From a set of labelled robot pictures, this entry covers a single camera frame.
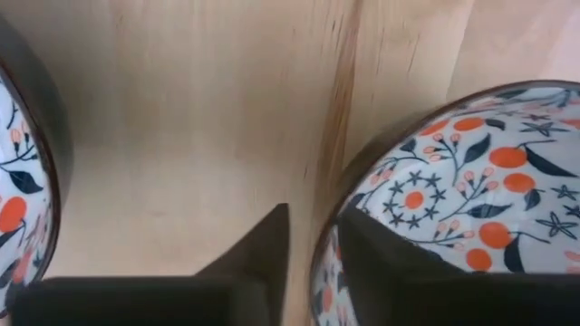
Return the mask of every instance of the wooden surface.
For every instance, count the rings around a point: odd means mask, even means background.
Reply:
[[[49,275],[194,273],[289,202],[285,325],[308,323],[333,184],[379,129],[504,82],[580,81],[575,0],[1,0],[0,13],[72,120]]]

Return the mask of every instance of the black triangular shape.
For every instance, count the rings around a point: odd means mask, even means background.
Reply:
[[[580,322],[580,276],[466,273],[353,206],[340,216],[344,276],[362,326]]]
[[[9,302],[11,324],[279,325],[288,214],[287,205],[277,206],[193,277],[58,278],[31,284]]]
[[[196,276],[252,277],[264,282],[270,307],[270,323],[278,325],[285,296],[289,230],[288,204],[280,204]]]
[[[183,277],[55,278],[9,306],[11,325],[271,325],[258,280]]]
[[[363,326],[393,322],[394,297],[404,277],[461,273],[354,206],[339,217],[338,239],[354,312]]]
[[[580,276],[464,273],[403,280],[394,325],[572,325]]]

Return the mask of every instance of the dark leaf pattern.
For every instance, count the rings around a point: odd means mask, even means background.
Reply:
[[[33,259],[33,266],[34,268],[40,268],[43,259],[36,253],[36,257]]]
[[[36,184],[33,176],[31,176],[28,172],[8,171],[8,174],[10,174],[12,183],[14,183],[14,185],[20,189],[20,191],[27,195],[34,194],[43,190],[42,187]]]
[[[542,158],[535,151],[529,149],[528,147],[526,147],[526,154],[529,164],[531,164],[534,168],[537,168],[542,173],[555,177],[578,177],[574,173],[568,172],[556,164],[548,161],[547,159]]]
[[[351,199],[350,205],[352,205],[352,206],[359,205],[359,203],[361,202],[361,200],[363,200],[364,195],[366,195],[366,194],[356,194],[356,195],[354,195],[353,198]]]
[[[336,288],[338,289],[338,293],[346,287],[346,280],[344,280],[344,273],[340,271],[338,275],[336,275]]]
[[[482,204],[472,207],[468,210],[468,214],[476,218],[490,218],[498,216],[503,213],[506,209],[510,208],[510,205],[495,206],[490,204]]]
[[[490,127],[495,127],[501,130],[506,129],[506,122],[497,119],[486,119],[486,124]]]
[[[435,253],[434,251],[431,250],[427,250],[425,249],[425,251],[427,252],[427,254],[429,254],[433,259],[438,260],[438,261],[443,261],[443,258],[441,258],[440,254]]]
[[[525,93],[526,91],[527,91],[527,89],[514,90],[514,91],[504,91],[504,92],[496,95],[496,97],[499,97],[499,98],[504,99],[504,100],[509,100],[509,99],[515,98],[518,95]]]
[[[323,292],[324,290],[320,290],[314,296],[314,301],[312,302],[312,309],[314,310],[315,315],[319,315],[323,312]]]
[[[524,265],[519,255],[519,236],[506,246],[504,251],[504,264],[510,272],[523,273]]]
[[[12,237],[20,231],[19,228],[15,229],[14,231],[6,232],[3,235],[0,235],[0,247],[2,247],[8,240],[12,239]]]
[[[18,263],[20,263],[20,260],[16,259],[6,268],[2,275],[0,275],[0,288],[4,289],[10,283],[10,280],[12,280],[12,274],[15,271],[16,266],[18,266]]]
[[[401,150],[412,153],[413,150],[415,150],[416,145],[417,145],[417,140],[415,140],[415,138],[413,138],[413,139],[410,139],[409,141],[407,141],[403,146],[401,146]]]
[[[527,192],[524,196],[524,200],[526,200],[526,210],[530,210],[537,206],[540,203],[540,193],[536,189],[532,189]]]
[[[470,148],[465,152],[465,158],[463,159],[463,164],[473,162],[474,160],[480,158],[489,149],[490,135],[479,142],[471,145]]]
[[[557,107],[564,108],[566,104],[568,104],[568,101],[570,101],[570,95],[571,91],[569,90],[564,91],[564,98],[558,103]]]

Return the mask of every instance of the floral pattern bowl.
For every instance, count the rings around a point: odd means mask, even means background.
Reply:
[[[579,139],[580,84],[526,81],[446,105],[383,146],[317,246],[314,320],[358,324],[336,226],[347,204],[467,272],[580,273]]]
[[[0,17],[0,317],[40,279],[71,177],[66,114],[48,73]]]

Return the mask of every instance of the orange fruit pattern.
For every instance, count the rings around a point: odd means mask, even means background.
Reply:
[[[326,285],[323,292],[323,309],[325,312],[329,312],[331,306],[333,305],[333,289],[330,285]]]
[[[489,153],[489,161],[501,168],[519,168],[526,164],[527,154],[521,149],[498,148]]]
[[[33,257],[33,250],[32,250],[32,248],[29,248],[24,253],[22,260],[20,261],[20,263],[18,263],[18,266],[16,266],[16,269],[14,270],[14,273],[12,274],[12,279],[16,283],[20,283],[24,279],[24,277],[26,276],[26,271],[28,270],[28,265],[30,264],[32,257]]]
[[[8,199],[2,211],[0,211],[0,231],[14,231],[24,219],[26,214],[26,202],[21,197]]]
[[[422,136],[427,136],[430,135],[432,133],[435,133],[441,129],[443,129],[445,126],[447,126],[447,124],[450,123],[449,120],[442,120],[436,123],[433,123],[432,125],[430,125],[429,127],[427,127],[422,133]]]
[[[536,187],[536,181],[527,174],[512,173],[504,178],[504,186],[511,192],[525,194]]]
[[[423,194],[419,191],[413,191],[405,197],[405,206],[415,209],[423,204]]]
[[[456,122],[453,128],[457,131],[469,131],[483,126],[484,123],[482,118],[466,118]]]
[[[491,257],[483,249],[471,249],[466,255],[468,265],[474,271],[486,272],[491,267]]]
[[[499,222],[487,222],[479,229],[481,242],[494,249],[502,249],[511,242],[508,228]]]
[[[568,120],[561,120],[565,124],[568,124],[576,129],[580,129],[580,119],[568,119]]]

